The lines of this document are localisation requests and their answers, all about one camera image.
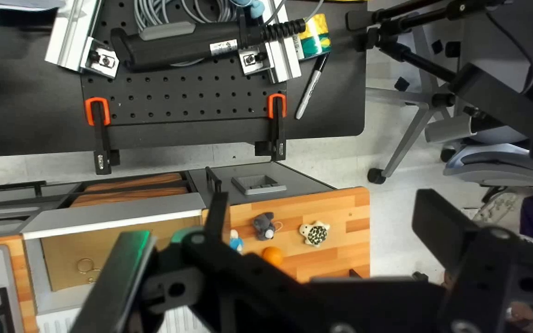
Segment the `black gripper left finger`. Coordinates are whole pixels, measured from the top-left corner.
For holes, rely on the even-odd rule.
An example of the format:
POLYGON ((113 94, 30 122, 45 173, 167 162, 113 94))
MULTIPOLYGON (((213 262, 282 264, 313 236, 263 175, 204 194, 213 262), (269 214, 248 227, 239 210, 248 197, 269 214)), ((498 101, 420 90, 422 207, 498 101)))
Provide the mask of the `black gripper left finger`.
POLYGON ((230 203, 226 192, 215 192, 208 208, 206 223, 182 240, 180 255, 185 266, 202 271, 248 270, 256 268, 254 255, 241 255, 222 240, 230 203))

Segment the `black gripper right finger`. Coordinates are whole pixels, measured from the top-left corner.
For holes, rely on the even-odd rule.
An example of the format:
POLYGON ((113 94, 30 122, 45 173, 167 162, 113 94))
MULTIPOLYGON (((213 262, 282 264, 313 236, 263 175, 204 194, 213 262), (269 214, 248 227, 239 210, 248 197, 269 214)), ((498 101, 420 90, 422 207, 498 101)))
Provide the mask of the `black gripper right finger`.
POLYGON ((520 236, 498 223, 470 220, 433 188, 417 192, 411 225, 452 277, 517 273, 520 236))

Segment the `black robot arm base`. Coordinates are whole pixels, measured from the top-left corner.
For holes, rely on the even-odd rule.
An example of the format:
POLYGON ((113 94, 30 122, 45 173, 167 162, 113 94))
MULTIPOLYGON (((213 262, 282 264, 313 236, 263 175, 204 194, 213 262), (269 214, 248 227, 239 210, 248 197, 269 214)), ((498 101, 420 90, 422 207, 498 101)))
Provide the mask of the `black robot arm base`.
POLYGON ((243 23, 165 23, 141 33, 122 27, 111 31, 111 46, 119 60, 132 72, 159 70, 174 62, 219 57, 261 42, 282 40, 306 31, 306 20, 272 25, 243 23))

